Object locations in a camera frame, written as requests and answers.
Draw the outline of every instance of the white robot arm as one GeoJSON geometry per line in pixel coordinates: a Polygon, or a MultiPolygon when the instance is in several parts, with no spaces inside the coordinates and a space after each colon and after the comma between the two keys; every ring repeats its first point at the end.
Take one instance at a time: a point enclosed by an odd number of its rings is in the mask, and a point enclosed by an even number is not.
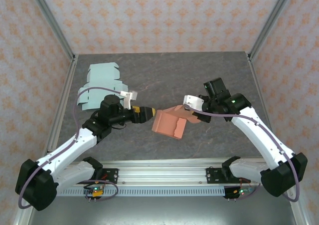
{"type": "Polygon", "coordinates": [[[262,183],[272,195],[278,197],[302,180],[307,158],[295,154],[263,123],[250,102],[242,95],[230,95],[221,78],[204,83],[208,96],[186,95],[186,109],[204,122],[211,116],[224,117],[237,126],[258,149],[267,166],[233,157],[224,166],[226,177],[246,178],[262,183]]]}
{"type": "Polygon", "coordinates": [[[155,115],[149,107],[131,107],[136,92],[121,91],[124,106],[116,95],[107,95],[76,135],[55,151],[37,161],[27,160],[20,169],[15,191],[38,211],[48,207],[56,195],[81,181],[99,180],[102,164],[95,159],[85,158],[78,165],[66,169],[70,163],[88,149],[94,147],[111,133],[112,126],[126,122],[145,123],[155,115]]]}

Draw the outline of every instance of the patterned wallpaper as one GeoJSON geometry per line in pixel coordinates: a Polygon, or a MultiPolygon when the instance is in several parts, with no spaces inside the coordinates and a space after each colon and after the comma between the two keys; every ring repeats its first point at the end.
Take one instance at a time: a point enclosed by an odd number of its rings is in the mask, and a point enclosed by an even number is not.
{"type": "Polygon", "coordinates": [[[42,155],[70,64],[34,0],[0,0],[0,217],[11,225],[20,166],[42,155]]]}
{"type": "Polygon", "coordinates": [[[46,0],[75,53],[249,52],[277,0],[46,0]]]}
{"type": "Polygon", "coordinates": [[[319,0],[290,0],[254,66],[276,134],[308,157],[302,186],[319,221],[319,0]]]}

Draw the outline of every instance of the wallpaper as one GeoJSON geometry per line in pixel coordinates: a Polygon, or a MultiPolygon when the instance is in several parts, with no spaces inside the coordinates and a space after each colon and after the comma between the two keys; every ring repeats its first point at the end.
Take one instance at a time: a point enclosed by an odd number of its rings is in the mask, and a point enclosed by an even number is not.
{"type": "Polygon", "coordinates": [[[79,54],[249,52],[277,0],[46,0],[79,54]]]}
{"type": "Polygon", "coordinates": [[[309,160],[302,187],[319,221],[319,0],[290,0],[254,66],[276,134],[309,160]]]}
{"type": "Polygon", "coordinates": [[[11,225],[21,164],[42,156],[70,64],[34,0],[0,0],[0,217],[11,225]]]}

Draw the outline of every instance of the purple cable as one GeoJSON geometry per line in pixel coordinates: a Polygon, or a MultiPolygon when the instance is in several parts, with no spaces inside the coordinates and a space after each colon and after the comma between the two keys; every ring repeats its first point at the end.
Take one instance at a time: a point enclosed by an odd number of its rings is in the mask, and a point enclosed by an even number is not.
{"type": "MultiPolygon", "coordinates": [[[[113,195],[105,197],[105,198],[100,198],[100,199],[96,200],[97,202],[101,202],[101,201],[105,201],[105,200],[114,198],[116,196],[116,194],[119,193],[119,187],[116,184],[112,183],[112,182],[105,181],[105,180],[85,180],[85,181],[83,181],[83,183],[94,183],[94,182],[100,182],[100,183],[104,183],[104,184],[111,184],[111,185],[113,185],[116,188],[116,192],[113,195]]],[[[86,193],[85,193],[85,198],[87,200],[90,200],[89,197],[88,197],[89,191],[90,190],[87,190],[86,193]]]]}
{"type": "Polygon", "coordinates": [[[110,91],[110,92],[113,92],[113,93],[117,93],[117,94],[120,94],[119,91],[116,91],[116,90],[113,90],[113,89],[107,89],[107,88],[103,88],[103,87],[90,87],[90,88],[87,88],[83,91],[81,91],[77,96],[76,96],[76,99],[74,101],[74,104],[73,104],[73,110],[72,110],[72,115],[73,115],[73,119],[74,119],[74,122],[75,122],[75,125],[76,125],[76,134],[75,134],[75,138],[74,140],[67,146],[65,147],[63,150],[61,150],[59,153],[57,153],[56,155],[52,156],[51,158],[48,159],[48,161],[45,161],[43,164],[41,164],[36,170],[34,170],[34,172],[30,175],[30,177],[25,181],[25,184],[23,185],[22,189],[21,189],[21,192],[20,192],[20,195],[19,195],[19,199],[18,199],[18,206],[20,209],[27,209],[29,207],[31,207],[31,205],[27,205],[27,206],[23,206],[22,205],[22,198],[23,198],[23,194],[25,192],[25,189],[26,187],[29,185],[29,183],[31,182],[31,180],[34,178],[34,176],[37,174],[37,172],[39,172],[39,170],[41,170],[45,165],[47,165],[48,163],[50,163],[53,159],[55,159],[56,157],[60,156],[61,154],[63,154],[65,151],[67,151],[69,148],[72,147],[72,145],[76,142],[76,140],[78,139],[79,137],[79,133],[80,133],[80,123],[78,121],[78,119],[76,118],[76,105],[77,105],[77,100],[78,98],[86,91],[90,90],[90,89],[102,89],[102,90],[107,90],[107,91],[110,91]]]}
{"type": "MultiPolygon", "coordinates": [[[[198,114],[203,114],[203,115],[207,115],[207,116],[211,116],[211,117],[237,117],[237,118],[243,118],[243,119],[248,119],[250,121],[252,121],[256,126],[259,126],[268,136],[269,138],[276,144],[277,148],[279,149],[279,151],[283,151],[283,148],[280,146],[280,144],[277,142],[277,140],[274,138],[274,136],[263,126],[261,125],[258,121],[256,121],[253,118],[250,118],[248,116],[245,115],[240,115],[240,114],[212,114],[212,113],[207,113],[207,112],[203,112],[203,111],[199,111],[197,109],[193,109],[191,108],[189,105],[184,104],[185,108],[190,109],[198,114]]],[[[293,162],[291,162],[290,158],[288,157],[288,155],[284,152],[283,153],[285,159],[287,159],[289,166],[291,167],[291,170],[293,172],[294,175],[294,179],[295,179],[295,183],[296,183],[296,197],[294,199],[289,198],[286,194],[283,194],[283,196],[288,199],[290,202],[297,202],[299,199],[299,194],[300,194],[300,186],[299,186],[299,180],[298,180],[298,175],[296,172],[296,169],[293,165],[293,162]]]]}

